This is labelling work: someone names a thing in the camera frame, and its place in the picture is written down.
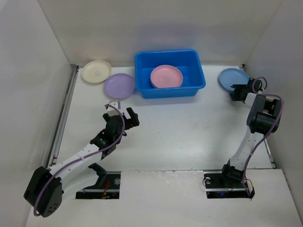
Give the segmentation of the blue plate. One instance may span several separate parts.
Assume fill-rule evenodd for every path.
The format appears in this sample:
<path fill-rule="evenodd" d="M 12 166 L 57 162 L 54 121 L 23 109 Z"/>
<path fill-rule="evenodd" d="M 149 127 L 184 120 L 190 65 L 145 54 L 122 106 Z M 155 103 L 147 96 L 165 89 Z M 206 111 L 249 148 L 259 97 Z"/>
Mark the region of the blue plate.
<path fill-rule="evenodd" d="M 151 81 L 151 85 L 154 88 L 175 88 L 175 87 L 181 87 L 183 81 L 182 80 L 157 80 L 157 81 Z"/>
<path fill-rule="evenodd" d="M 223 89 L 232 93 L 234 91 L 233 85 L 246 85 L 249 78 L 248 74 L 240 69 L 228 68 L 220 73 L 219 83 Z"/>

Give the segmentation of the pink plate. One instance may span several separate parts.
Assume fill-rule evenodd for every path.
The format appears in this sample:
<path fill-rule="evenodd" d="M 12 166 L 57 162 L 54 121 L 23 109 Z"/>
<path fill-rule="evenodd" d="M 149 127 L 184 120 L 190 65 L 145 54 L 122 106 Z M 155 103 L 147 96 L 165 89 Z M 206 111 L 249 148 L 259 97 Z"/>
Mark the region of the pink plate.
<path fill-rule="evenodd" d="M 181 71 L 171 65 L 160 65 L 154 68 L 151 72 L 150 81 L 157 80 L 182 80 L 183 75 Z"/>

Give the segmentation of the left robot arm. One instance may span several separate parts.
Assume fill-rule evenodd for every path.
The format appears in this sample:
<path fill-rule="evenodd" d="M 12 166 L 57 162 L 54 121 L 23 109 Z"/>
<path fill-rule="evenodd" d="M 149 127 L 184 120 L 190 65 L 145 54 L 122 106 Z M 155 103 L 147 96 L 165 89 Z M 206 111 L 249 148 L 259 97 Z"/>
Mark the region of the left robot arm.
<path fill-rule="evenodd" d="M 45 168 L 37 168 L 26 188 L 24 199 L 33 207 L 36 217 L 52 215 L 61 202 L 70 194 L 91 186 L 101 187 L 106 183 L 107 172 L 98 162 L 109 156 L 126 136 L 126 130 L 139 126 L 138 114 L 128 107 L 130 118 L 117 108 L 107 104 L 106 108 L 116 111 L 111 116 L 103 114 L 105 128 L 81 151 L 69 159 Z"/>

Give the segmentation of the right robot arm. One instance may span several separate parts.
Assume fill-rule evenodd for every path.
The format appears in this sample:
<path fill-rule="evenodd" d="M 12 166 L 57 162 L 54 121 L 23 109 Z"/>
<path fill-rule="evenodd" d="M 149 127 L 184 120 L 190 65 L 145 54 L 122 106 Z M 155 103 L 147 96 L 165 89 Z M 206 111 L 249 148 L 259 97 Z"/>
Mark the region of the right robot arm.
<path fill-rule="evenodd" d="M 250 78 L 246 85 L 232 85 L 234 88 L 231 98 L 233 101 L 248 103 L 249 94 L 255 95 L 247 117 L 247 131 L 236 153 L 228 160 L 219 175 L 220 183 L 230 187 L 235 182 L 244 183 L 248 163 L 257 147 L 274 133 L 280 123 L 284 101 L 277 95 L 264 95 L 262 81 L 264 77 Z"/>

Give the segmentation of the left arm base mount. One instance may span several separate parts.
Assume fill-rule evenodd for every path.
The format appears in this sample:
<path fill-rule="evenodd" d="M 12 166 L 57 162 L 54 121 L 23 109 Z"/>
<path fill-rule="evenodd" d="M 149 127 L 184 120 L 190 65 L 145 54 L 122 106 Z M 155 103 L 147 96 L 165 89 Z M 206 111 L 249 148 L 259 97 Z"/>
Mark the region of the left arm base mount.
<path fill-rule="evenodd" d="M 120 196 L 121 172 L 107 172 L 96 183 L 76 193 L 77 200 L 116 200 Z"/>

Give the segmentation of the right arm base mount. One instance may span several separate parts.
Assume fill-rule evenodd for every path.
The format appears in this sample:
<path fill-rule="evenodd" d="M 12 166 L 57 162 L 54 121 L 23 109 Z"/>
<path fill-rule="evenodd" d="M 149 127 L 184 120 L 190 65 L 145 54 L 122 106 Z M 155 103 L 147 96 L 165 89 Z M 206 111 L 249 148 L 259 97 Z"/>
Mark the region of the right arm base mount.
<path fill-rule="evenodd" d="M 208 199 L 252 199 L 255 189 L 250 179 L 241 181 L 223 177 L 221 171 L 204 172 L 203 186 Z"/>

